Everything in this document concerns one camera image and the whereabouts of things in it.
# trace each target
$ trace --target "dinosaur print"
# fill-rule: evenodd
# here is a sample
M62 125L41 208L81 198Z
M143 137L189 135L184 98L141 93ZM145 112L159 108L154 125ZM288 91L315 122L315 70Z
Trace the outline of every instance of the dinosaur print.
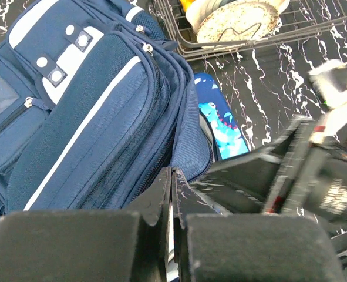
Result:
M223 119L228 118L230 123L232 114L227 112L223 117L219 117L216 105L212 102L202 103L198 106L211 125L222 159L239 155L241 145L244 142L242 134L238 127L232 127L230 124L223 122Z

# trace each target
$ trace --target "speckled plate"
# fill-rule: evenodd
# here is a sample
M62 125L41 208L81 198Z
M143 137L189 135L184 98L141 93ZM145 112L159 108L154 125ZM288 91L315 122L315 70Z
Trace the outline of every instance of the speckled plate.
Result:
M197 42L260 39L275 28L278 18L277 9L268 3L256 0L231 2L211 13L201 23Z

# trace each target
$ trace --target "marble countertop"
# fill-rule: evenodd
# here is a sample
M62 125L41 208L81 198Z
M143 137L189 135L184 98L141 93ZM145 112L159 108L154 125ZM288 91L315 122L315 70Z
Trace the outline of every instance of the marble countertop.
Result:
M31 2L0 0L0 42ZM133 3L153 11L151 2ZM191 65L195 72L207 72L216 78L249 148L255 149L277 138L292 115L317 119L323 113L324 107L308 83L307 72L336 58L347 62L347 23L303 42L219 56ZM347 145L347 125L337 138Z

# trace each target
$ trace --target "wire rack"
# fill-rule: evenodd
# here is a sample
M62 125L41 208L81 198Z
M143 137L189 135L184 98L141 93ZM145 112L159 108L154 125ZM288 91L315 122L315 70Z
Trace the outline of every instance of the wire rack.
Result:
M177 52L187 61L308 39L347 20L347 0L291 0L267 36L258 40L217 42L214 46L214 42L197 43L180 0L156 0L155 8L160 11L169 38L178 42Z

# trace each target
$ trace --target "backpack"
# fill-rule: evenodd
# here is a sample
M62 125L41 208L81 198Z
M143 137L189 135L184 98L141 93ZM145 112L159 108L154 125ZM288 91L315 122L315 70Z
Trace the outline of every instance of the backpack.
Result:
M193 72L124 0L40 0L0 44L0 217L121 209L165 166L213 162Z

